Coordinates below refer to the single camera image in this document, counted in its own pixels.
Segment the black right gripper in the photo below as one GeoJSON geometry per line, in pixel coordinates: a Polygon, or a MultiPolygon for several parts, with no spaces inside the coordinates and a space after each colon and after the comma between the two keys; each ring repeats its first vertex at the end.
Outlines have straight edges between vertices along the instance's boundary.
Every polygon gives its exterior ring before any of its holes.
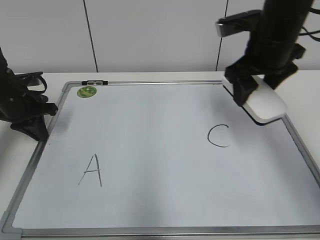
{"type": "Polygon", "coordinates": [[[265,74],[263,81],[275,90],[284,80],[295,74],[294,60],[301,59],[306,49],[298,43],[248,41],[245,58],[226,67],[224,76],[232,84],[233,100],[241,107],[258,88],[252,75],[265,74]]]}

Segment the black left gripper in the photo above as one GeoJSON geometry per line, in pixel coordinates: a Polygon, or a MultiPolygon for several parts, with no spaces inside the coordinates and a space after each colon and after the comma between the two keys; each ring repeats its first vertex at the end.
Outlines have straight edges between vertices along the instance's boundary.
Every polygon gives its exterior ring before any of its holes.
{"type": "Polygon", "coordinates": [[[49,138],[45,115],[58,112],[55,103],[48,103],[47,88],[42,71],[15,74],[0,54],[0,119],[38,142],[49,138]]]}

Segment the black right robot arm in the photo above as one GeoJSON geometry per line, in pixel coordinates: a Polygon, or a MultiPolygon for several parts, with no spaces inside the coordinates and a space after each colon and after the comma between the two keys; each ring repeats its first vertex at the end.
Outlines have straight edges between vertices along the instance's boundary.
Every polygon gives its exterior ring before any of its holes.
{"type": "Polygon", "coordinates": [[[274,90],[298,70],[293,61],[302,58],[306,49],[297,38],[312,4],[311,0],[267,0],[261,10],[218,21],[224,36],[250,33],[244,55],[224,72],[238,106],[258,88],[254,76],[264,75],[264,82],[274,90]]]}

